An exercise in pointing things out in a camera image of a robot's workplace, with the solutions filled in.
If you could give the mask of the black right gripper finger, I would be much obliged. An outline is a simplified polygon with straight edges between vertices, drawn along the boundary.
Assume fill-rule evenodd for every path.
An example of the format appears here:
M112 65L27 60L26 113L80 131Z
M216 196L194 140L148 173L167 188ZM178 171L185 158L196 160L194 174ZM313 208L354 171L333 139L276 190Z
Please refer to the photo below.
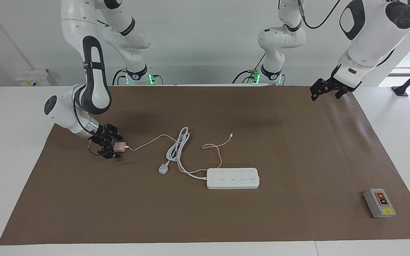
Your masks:
M114 125L111 124L106 124L105 128L107 130L107 134L109 137L117 140L117 141L122 141L123 137L120 135L118 128L115 127Z
M105 159L119 158L120 154L116 153L113 147L101 147L98 151L99 156L104 157Z

